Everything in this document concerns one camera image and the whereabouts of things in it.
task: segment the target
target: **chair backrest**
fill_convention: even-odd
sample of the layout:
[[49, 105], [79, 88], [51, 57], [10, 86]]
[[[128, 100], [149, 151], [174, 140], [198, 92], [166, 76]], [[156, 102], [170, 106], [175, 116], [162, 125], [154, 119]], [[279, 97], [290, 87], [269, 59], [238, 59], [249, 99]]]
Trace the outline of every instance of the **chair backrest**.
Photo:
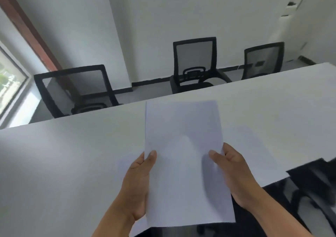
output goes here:
[[263, 73], [280, 72], [285, 43], [277, 42], [245, 49], [245, 65], [242, 80], [256, 77]]
[[181, 82], [200, 79], [206, 71], [216, 69], [216, 37], [177, 41], [174, 46], [174, 79]]
[[[34, 75], [42, 100], [54, 118], [71, 115], [74, 107], [90, 103], [104, 103], [107, 107], [119, 105], [104, 65], [92, 65], [63, 69]], [[76, 98], [70, 96], [64, 87], [73, 84]]]

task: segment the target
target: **tabletop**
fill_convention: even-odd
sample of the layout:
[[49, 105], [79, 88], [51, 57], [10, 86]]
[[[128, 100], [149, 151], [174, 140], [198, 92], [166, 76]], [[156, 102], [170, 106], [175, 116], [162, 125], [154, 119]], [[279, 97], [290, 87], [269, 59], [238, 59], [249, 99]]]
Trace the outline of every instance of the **tabletop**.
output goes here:
[[[222, 128], [248, 126], [285, 170], [336, 157], [329, 63], [153, 100], [216, 100]], [[117, 159], [144, 149], [145, 101], [4, 129], [0, 144], [0, 235], [90, 236], [120, 189]]]

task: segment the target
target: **sheet of paper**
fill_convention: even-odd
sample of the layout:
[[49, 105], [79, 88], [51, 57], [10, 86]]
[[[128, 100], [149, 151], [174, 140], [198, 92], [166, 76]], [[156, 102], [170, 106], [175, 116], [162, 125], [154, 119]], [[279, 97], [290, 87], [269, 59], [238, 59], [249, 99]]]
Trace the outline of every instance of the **sheet of paper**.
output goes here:
[[239, 126], [224, 128], [222, 131], [224, 142], [233, 146], [244, 156], [260, 186], [265, 187], [289, 177], [250, 128]]
[[222, 145], [216, 101], [147, 102], [145, 154], [158, 153], [149, 182], [149, 226], [235, 222], [230, 190], [208, 157]]
[[[140, 156], [142, 152], [138, 153], [131, 153], [128, 155], [125, 155], [122, 157], [116, 164], [117, 172], [115, 174], [116, 180], [120, 183], [122, 183], [124, 176], [128, 170], [128, 168], [131, 166], [131, 164]], [[144, 231], [146, 231], [149, 228], [147, 223], [146, 215], [135, 222], [135, 224], [132, 227], [132, 230], [129, 234], [129, 237], [134, 237]]]

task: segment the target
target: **window frame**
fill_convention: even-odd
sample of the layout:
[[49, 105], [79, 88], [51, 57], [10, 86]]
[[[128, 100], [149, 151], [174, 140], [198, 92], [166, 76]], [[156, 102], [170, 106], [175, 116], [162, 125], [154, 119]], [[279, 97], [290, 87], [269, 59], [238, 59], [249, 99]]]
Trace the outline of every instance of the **window frame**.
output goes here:
[[0, 41], [0, 52], [2, 52], [12, 63], [13, 65], [26, 77], [22, 82], [19, 89], [15, 92], [14, 96], [4, 108], [3, 112], [0, 113], [0, 129], [5, 128], [6, 124], [13, 117], [17, 107], [22, 102], [23, 97], [29, 84], [33, 80], [33, 76], [22, 66], [22, 64], [15, 58], [15, 56], [8, 50], [8, 48]]

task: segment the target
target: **fingernail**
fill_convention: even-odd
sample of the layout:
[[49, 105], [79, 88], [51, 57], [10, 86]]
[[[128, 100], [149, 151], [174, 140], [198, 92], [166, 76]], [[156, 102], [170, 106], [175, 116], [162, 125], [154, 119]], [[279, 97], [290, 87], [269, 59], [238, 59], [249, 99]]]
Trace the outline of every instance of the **fingernail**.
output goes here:
[[210, 150], [209, 151], [209, 156], [213, 156], [214, 154], [216, 154], [217, 152], [215, 150]]

